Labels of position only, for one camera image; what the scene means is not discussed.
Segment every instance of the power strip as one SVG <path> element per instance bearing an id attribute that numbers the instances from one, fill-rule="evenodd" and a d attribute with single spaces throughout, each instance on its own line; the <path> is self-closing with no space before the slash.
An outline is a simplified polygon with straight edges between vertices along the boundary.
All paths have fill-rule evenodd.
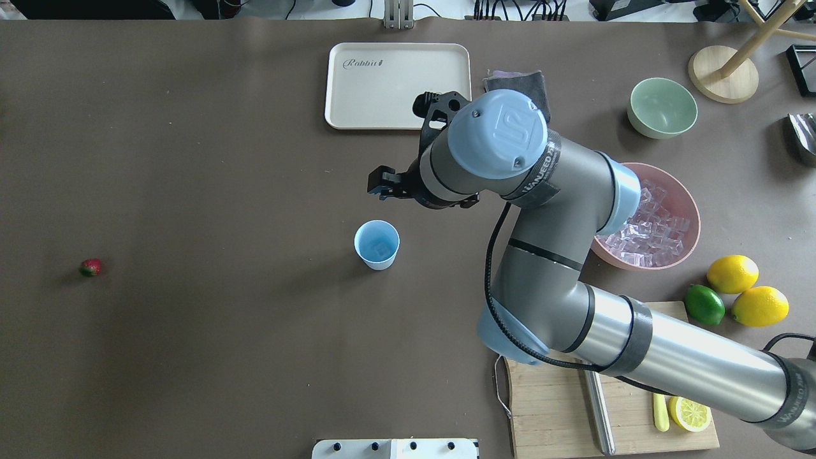
<path id="1" fill-rule="evenodd" d="M 333 439 L 321 440 L 312 459 L 479 459 L 472 439 Z"/>

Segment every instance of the cutting board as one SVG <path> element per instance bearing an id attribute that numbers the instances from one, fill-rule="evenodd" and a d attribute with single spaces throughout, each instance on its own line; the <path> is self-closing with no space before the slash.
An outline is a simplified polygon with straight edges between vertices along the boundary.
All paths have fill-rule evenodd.
<path id="1" fill-rule="evenodd" d="M 688 321 L 680 301 L 649 307 Z M 554 359 L 574 361 L 552 352 Z M 512 440 L 516 459 L 601 456 L 592 423 L 592 407 L 583 372 L 507 360 Z M 719 448 L 714 423 L 691 433 L 670 421 L 668 432 L 654 427 L 652 395 L 614 378 L 601 376 L 616 454 Z"/>

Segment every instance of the lemon slice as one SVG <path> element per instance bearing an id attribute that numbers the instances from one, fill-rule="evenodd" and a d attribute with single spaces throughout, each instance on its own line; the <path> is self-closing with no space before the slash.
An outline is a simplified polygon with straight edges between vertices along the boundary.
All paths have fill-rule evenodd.
<path id="1" fill-rule="evenodd" d="M 712 410 L 693 400 L 671 397 L 668 412 L 678 426 L 689 432 L 702 432 L 712 423 Z"/>

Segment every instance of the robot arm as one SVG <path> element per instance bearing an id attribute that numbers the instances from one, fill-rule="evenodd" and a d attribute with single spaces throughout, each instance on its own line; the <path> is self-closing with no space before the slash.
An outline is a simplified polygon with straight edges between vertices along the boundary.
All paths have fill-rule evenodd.
<path id="1" fill-rule="evenodd" d="M 370 193 L 439 209 L 470 207 L 489 190 L 521 208 L 479 321 L 487 346 L 529 364 L 550 348 L 566 352 L 816 454 L 816 362 L 747 348 L 579 281 L 592 238 L 618 230 L 637 208 L 632 171 L 549 131 L 516 91 L 472 103 L 426 94 L 415 113 L 425 118 L 419 156 L 402 174 L 374 170 Z M 446 127 L 434 130 L 431 121 Z"/>

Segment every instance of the bowl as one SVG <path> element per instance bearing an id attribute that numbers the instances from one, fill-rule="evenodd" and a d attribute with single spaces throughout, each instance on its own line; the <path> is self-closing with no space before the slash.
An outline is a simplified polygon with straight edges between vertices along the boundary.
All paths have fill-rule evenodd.
<path id="1" fill-rule="evenodd" d="M 697 122 L 697 102 L 678 82 L 647 78 L 632 89 L 627 115 L 635 130 L 644 136 L 669 139 Z"/>
<path id="2" fill-rule="evenodd" d="M 656 271 L 679 265 L 691 255 L 691 252 L 697 247 L 697 242 L 700 239 L 700 212 L 699 209 L 697 209 L 697 203 L 683 184 L 663 169 L 644 163 L 623 163 L 623 165 L 632 169 L 632 172 L 635 172 L 635 175 L 637 175 L 641 183 L 643 183 L 644 180 L 648 180 L 663 187 L 667 191 L 666 198 L 662 203 L 663 207 L 670 211 L 673 216 L 681 216 L 689 219 L 689 228 L 684 232 L 681 238 L 683 250 L 676 256 L 676 259 L 672 263 L 651 267 L 634 265 L 618 258 L 598 240 L 599 238 L 606 238 L 606 236 L 598 236 L 592 239 L 592 251 L 603 261 L 624 270 Z"/>

